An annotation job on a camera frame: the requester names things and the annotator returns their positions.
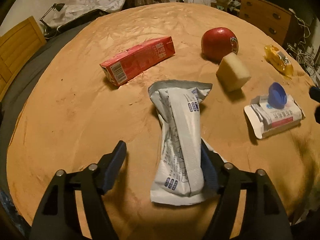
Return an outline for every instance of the foam block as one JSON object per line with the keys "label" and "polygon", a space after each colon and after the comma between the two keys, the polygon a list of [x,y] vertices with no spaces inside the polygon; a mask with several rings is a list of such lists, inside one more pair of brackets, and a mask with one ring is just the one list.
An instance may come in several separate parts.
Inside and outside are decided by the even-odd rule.
{"label": "foam block", "polygon": [[251,78],[246,66],[233,52],[222,59],[216,75],[227,92],[241,89]]}

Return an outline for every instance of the wooden headboard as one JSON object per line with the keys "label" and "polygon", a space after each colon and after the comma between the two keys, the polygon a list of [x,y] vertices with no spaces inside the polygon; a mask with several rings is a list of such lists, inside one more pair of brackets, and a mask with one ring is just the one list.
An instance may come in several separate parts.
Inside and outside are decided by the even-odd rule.
{"label": "wooden headboard", "polygon": [[18,72],[45,43],[33,16],[0,37],[0,101]]}

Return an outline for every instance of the blue bottle cap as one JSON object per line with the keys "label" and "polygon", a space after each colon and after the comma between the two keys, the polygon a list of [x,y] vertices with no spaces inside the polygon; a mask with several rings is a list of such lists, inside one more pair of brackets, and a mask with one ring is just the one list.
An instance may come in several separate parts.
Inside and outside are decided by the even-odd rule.
{"label": "blue bottle cap", "polygon": [[277,109],[284,108],[287,103],[287,94],[285,93],[284,88],[277,82],[274,82],[269,87],[268,103]]}

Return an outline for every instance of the red round fruit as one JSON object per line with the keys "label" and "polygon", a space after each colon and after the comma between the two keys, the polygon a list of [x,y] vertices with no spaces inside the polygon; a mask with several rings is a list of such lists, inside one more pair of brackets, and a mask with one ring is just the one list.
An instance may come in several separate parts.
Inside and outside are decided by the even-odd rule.
{"label": "red round fruit", "polygon": [[238,39],[228,28],[219,27],[208,30],[201,39],[202,53],[215,62],[231,52],[238,53]]}

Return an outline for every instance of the metal screw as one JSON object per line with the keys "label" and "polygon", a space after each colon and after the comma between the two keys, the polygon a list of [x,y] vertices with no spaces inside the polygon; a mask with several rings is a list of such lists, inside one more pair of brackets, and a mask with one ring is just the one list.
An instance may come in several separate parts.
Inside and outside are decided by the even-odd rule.
{"label": "metal screw", "polygon": [[260,176],[264,176],[266,174],[266,172],[263,170],[263,169],[258,169],[257,170],[257,173],[260,175]]}
{"label": "metal screw", "polygon": [[224,164],[224,167],[227,169],[227,170],[231,170],[233,168],[233,165],[231,163],[225,163]]}
{"label": "metal screw", "polygon": [[89,170],[90,171],[95,171],[97,168],[98,168],[98,165],[95,164],[95,163],[89,165]]}
{"label": "metal screw", "polygon": [[56,175],[57,175],[58,177],[61,177],[63,174],[64,174],[64,170],[58,170],[58,171],[56,172]]}

